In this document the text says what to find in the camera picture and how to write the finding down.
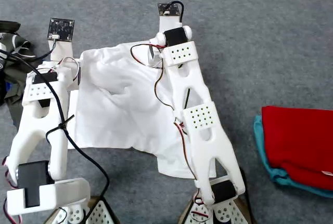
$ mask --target circuit board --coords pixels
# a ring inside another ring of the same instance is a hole
[[[171,4],[170,7],[164,11],[167,5],[168,3],[157,4],[160,16],[179,16],[180,13],[177,4]]]
[[[47,39],[71,42],[74,31],[74,20],[50,18]]]

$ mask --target brown wire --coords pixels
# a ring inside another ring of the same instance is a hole
[[[169,106],[173,111],[175,110],[170,104],[167,104],[167,103],[164,103],[158,96],[157,96],[157,92],[156,92],[156,87],[157,87],[157,84],[158,82],[160,82],[160,80],[162,79],[163,77],[163,70],[164,70],[164,62],[163,62],[163,59],[162,59],[162,71],[161,71],[161,75],[160,77],[156,80],[155,82],[155,85],[154,85],[154,93],[155,93],[155,96],[156,98],[161,102],[163,103],[165,106]]]
[[[173,124],[177,127],[177,129],[179,130],[179,133],[181,134],[182,144],[183,144],[183,152],[184,152],[184,157],[185,157],[186,164],[187,164],[189,170],[191,171],[191,173],[192,173],[194,179],[197,180],[197,177],[196,177],[196,175],[194,174],[193,170],[191,169],[191,166],[189,165],[189,162],[188,162],[188,160],[187,160],[186,146],[185,146],[185,139],[184,139],[184,135],[183,135],[182,128],[181,128],[176,122],[173,123]]]

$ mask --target black bag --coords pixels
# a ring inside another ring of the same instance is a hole
[[[20,23],[18,22],[0,21],[0,49],[22,59],[31,60],[36,56],[31,50],[31,43],[17,33],[19,28]],[[40,60],[30,63],[37,67],[41,62]],[[0,59],[0,105],[7,103],[16,127],[19,126],[21,120],[25,80],[30,71],[31,69],[24,64]],[[10,84],[10,88],[6,88],[6,82]]]

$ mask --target black cable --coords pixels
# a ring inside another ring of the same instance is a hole
[[[187,108],[187,103],[188,103],[189,92],[190,92],[190,88],[187,90],[187,95],[186,95],[186,100],[185,100],[184,109],[186,109],[186,108]]]
[[[74,115],[71,115],[69,118],[66,119],[66,121],[63,124],[59,124],[58,127],[55,127],[53,129],[50,129],[46,135],[45,135],[45,139],[48,142],[48,144],[50,144],[50,141],[48,140],[48,135],[50,135],[52,132],[58,130],[58,129],[62,129],[64,124],[67,124],[72,118],[74,117]]]
[[[182,2],[180,2],[180,1],[172,1],[172,2],[169,2],[166,6],[165,6],[165,8],[164,8],[164,10],[163,10],[163,13],[172,5],[172,4],[179,4],[179,5],[181,5],[181,7],[182,7],[182,11],[181,11],[181,15],[180,15],[180,17],[179,17],[179,22],[183,22],[183,14],[184,14],[184,4],[182,3]]]
[[[251,203],[250,203],[250,196],[249,196],[249,191],[248,191],[248,185],[247,185],[247,182],[246,182],[245,172],[241,167],[239,167],[239,169],[240,169],[240,173],[241,173],[241,176],[242,176],[244,184],[245,184],[245,194],[244,195],[245,195],[246,204],[248,205],[248,209],[249,209],[251,224],[254,224],[254,217],[253,217],[253,213],[252,213],[252,208],[251,208]]]
[[[64,134],[66,135],[67,139],[69,140],[69,142],[73,145],[73,147],[84,157],[86,158],[88,161],[90,161],[92,164],[94,164],[105,176],[106,178],[106,184],[101,192],[101,194],[98,197],[98,201],[101,197],[104,196],[105,192],[107,191],[109,184],[110,184],[110,178],[108,176],[108,174],[105,172],[105,170],[100,166],[99,163],[97,163],[94,159],[92,159],[90,156],[88,156],[86,153],[84,153],[77,145],[76,143],[73,141],[73,139],[70,137],[67,129],[66,129],[66,120],[65,120],[65,116],[63,114],[62,111],[62,107],[61,107],[61,103],[59,100],[58,95],[56,94],[56,92],[54,91],[52,85],[49,83],[49,81],[47,81],[47,79],[31,64],[29,64],[28,62],[26,62],[24,59],[17,57],[16,55],[13,55],[9,52],[3,51],[0,49],[0,53],[3,53],[7,56],[10,56],[12,58],[14,58],[17,61],[20,61],[21,63],[25,64],[26,66],[28,66],[33,72],[36,73],[36,75],[40,76],[40,78],[43,80],[43,82],[47,85],[47,87],[50,89],[50,91],[52,92],[53,96],[55,97],[55,100],[57,102],[57,106],[58,106],[58,110],[59,110],[59,115],[60,115],[60,119],[61,119],[61,129],[63,130]],[[85,221],[87,220],[87,218],[90,216],[90,214],[93,212],[94,207],[97,205],[97,202],[94,204],[94,206],[89,210],[87,216],[85,217],[85,219],[83,220],[83,222],[85,223]]]
[[[65,211],[65,213],[66,213],[64,219],[63,219],[61,222],[58,222],[58,224],[61,224],[61,223],[63,223],[63,222],[66,220],[66,218],[67,218],[67,211],[64,210],[62,207],[59,207],[58,209],[61,209],[62,211]]]

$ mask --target gray carpet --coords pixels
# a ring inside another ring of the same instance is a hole
[[[75,19],[73,49],[78,57],[87,49],[153,37],[158,30],[156,3],[168,1],[0,0],[0,19],[21,22],[19,33],[35,43],[38,54],[47,51],[50,17]],[[332,223],[333,200],[277,187],[269,180],[252,125],[261,106],[268,104],[333,109],[333,0],[181,1],[203,77],[247,174],[258,223]],[[5,156],[15,129],[7,109],[0,111],[0,156]],[[194,192],[191,180],[158,174],[156,159],[148,154],[116,149],[86,152],[108,172],[111,187],[106,196],[122,223],[174,224]],[[47,158],[48,153],[41,143],[32,160]],[[76,151],[69,152],[67,175],[82,175],[94,195],[104,184],[100,172]],[[4,179],[0,189],[3,199],[9,189]],[[46,214],[26,215],[24,220],[42,223]]]

